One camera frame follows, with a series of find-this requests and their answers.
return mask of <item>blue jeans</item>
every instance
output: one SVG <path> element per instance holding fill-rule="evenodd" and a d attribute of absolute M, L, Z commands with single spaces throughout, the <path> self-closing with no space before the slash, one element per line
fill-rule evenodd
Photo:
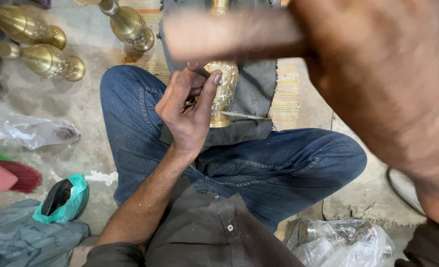
<path fill-rule="evenodd" d="M 119 185 L 118 205 L 130 197 L 162 160 L 169 146 L 158 140 L 163 125 L 155 112 L 166 86 L 149 72 L 115 66 L 101 80 L 101 103 Z M 271 132 L 264 140 L 216 146 L 197 158 L 187 175 L 200 193 L 230 197 L 239 192 L 269 230 L 347 185 L 366 166 L 352 138 L 322 129 Z"/>

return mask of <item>hand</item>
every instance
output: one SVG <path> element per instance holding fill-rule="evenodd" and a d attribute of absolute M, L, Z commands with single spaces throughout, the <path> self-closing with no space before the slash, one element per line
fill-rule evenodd
<path fill-rule="evenodd" d="M 288 9 L 317 54 L 306 58 L 311 81 L 371 151 L 405 170 L 429 157 L 439 0 L 294 0 Z"/>
<path fill-rule="evenodd" d="M 175 71 L 165 94 L 155 106 L 173 135 L 171 149 L 193 161 L 203 148 L 210 130 L 211 105 L 221 80 L 221 70 L 215 70 L 210 78 L 188 70 Z M 185 102 L 199 96 L 195 105 Z"/>

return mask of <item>blurred hammer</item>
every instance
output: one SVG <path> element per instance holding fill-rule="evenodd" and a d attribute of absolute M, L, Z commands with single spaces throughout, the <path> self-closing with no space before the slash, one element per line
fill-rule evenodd
<path fill-rule="evenodd" d="M 292 15 L 294 1 L 287 9 L 230 9 L 221 16 L 181 11 L 163 18 L 165 41 L 175 60 L 202 66 L 211 59 L 303 57 L 311 50 Z"/>

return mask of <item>woven rug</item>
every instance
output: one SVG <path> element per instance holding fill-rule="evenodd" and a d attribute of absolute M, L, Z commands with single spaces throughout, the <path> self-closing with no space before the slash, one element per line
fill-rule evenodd
<path fill-rule="evenodd" d="M 287 3 L 287 0 L 280 2 L 281 6 L 286 6 Z M 159 23 L 163 15 L 159 0 L 119 0 L 119 5 L 139 11 L 147 27 L 151 28 L 155 35 L 159 33 Z M 152 49 L 145 53 L 137 52 L 122 43 L 122 57 L 125 64 L 141 67 L 163 83 L 169 83 L 170 74 L 161 40 L 156 39 Z M 277 60 L 277 86 L 268 115 L 277 131 L 296 129 L 299 79 L 295 64 L 294 58 Z"/>

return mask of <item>fingernail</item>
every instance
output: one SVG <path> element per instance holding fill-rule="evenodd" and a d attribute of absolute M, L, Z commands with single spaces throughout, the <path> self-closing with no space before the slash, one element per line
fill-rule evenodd
<path fill-rule="evenodd" d="M 215 84 L 217 85 L 218 83 L 220 83 L 219 80 L 221 80 L 221 73 L 218 73 L 218 74 L 215 76 L 215 79 L 213 80 L 213 82 L 215 82 Z"/>

